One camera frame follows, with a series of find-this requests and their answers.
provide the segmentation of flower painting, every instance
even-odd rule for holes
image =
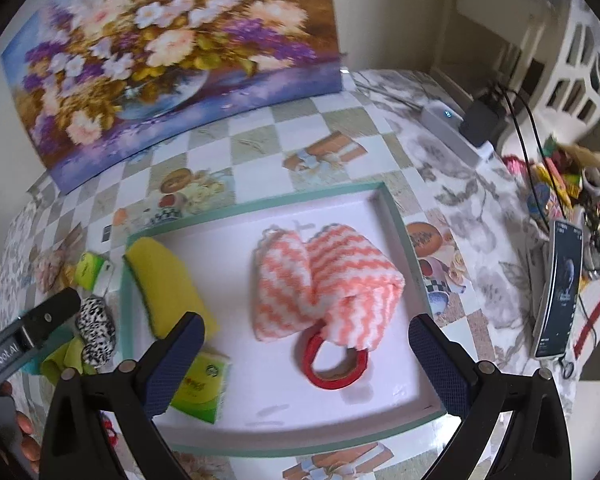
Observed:
[[[182,131],[342,86],[332,0],[49,0],[2,63],[63,192]]]

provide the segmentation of table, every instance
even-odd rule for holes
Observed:
[[[0,329],[23,306],[29,309],[43,301],[45,295],[32,282],[32,260],[59,245],[78,224],[83,236],[68,251],[68,259],[77,260],[87,249],[113,261],[116,272],[106,303],[119,323],[117,291],[126,237],[155,214],[163,196],[160,186],[174,170],[188,168],[198,183],[196,192],[187,197],[188,214],[295,190],[383,180],[405,224],[435,225],[455,249],[450,254],[456,268],[464,269],[464,292],[449,294],[436,323],[475,360],[493,361],[503,372],[532,374],[539,364],[529,356],[532,327],[524,254],[526,243],[540,234],[528,218],[515,178],[497,157],[478,171],[469,169],[420,125],[419,107],[432,99],[450,99],[428,75],[366,71],[344,73],[344,82],[346,90],[340,94],[261,108],[184,132],[113,166],[66,196],[58,196],[56,186],[43,177],[30,190],[31,202],[8,233],[0,267]],[[345,164],[320,164],[312,171],[285,167],[289,156],[333,132],[349,137],[366,154]],[[575,333],[584,325],[581,318],[576,318]],[[572,348],[568,358],[573,359]],[[117,353],[112,364],[119,360]],[[578,363],[576,373],[565,380],[557,364],[552,368],[567,414],[580,369]],[[13,376],[12,383],[17,408],[32,418],[40,437],[51,385],[22,373]],[[444,416],[382,441],[391,449],[392,459],[360,478],[420,478],[458,423]],[[496,426],[479,470],[488,470],[505,423],[501,418]],[[141,478],[122,438],[116,451],[130,478]],[[280,478],[298,462],[296,457],[194,457],[185,450],[177,457],[194,478],[218,480],[248,480],[256,472],[259,478]]]

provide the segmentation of sponge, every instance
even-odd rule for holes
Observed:
[[[142,292],[152,332],[163,339],[185,312],[200,314],[205,322],[205,340],[218,325],[209,314],[193,285],[185,264],[153,238],[138,238],[126,250],[128,263]]]

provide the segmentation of yellow cloth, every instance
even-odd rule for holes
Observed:
[[[185,312],[202,316],[205,340],[214,336],[218,325],[202,303],[187,267],[175,254],[153,238],[138,238],[126,250],[125,260],[142,291],[157,338],[165,338]]]
[[[75,368],[80,375],[95,375],[97,373],[95,368],[82,362],[83,348],[84,342],[82,339],[74,337],[42,361],[40,373],[49,379],[53,386],[58,384],[60,374],[67,368]]]

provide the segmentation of phone screen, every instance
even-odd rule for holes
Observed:
[[[582,269],[582,231],[555,222],[554,261],[549,304],[544,316],[536,358],[563,355],[567,349]]]

